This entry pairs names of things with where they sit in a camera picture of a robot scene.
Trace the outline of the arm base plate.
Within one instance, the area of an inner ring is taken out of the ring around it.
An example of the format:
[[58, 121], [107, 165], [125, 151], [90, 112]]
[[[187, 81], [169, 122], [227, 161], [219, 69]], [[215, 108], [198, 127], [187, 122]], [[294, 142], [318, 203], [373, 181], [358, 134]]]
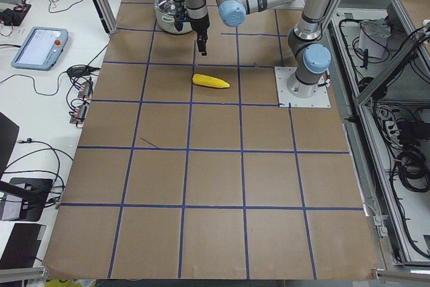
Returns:
[[274, 67], [278, 106], [281, 108], [331, 107], [327, 82], [320, 75], [318, 83], [305, 85], [296, 78], [296, 67]]

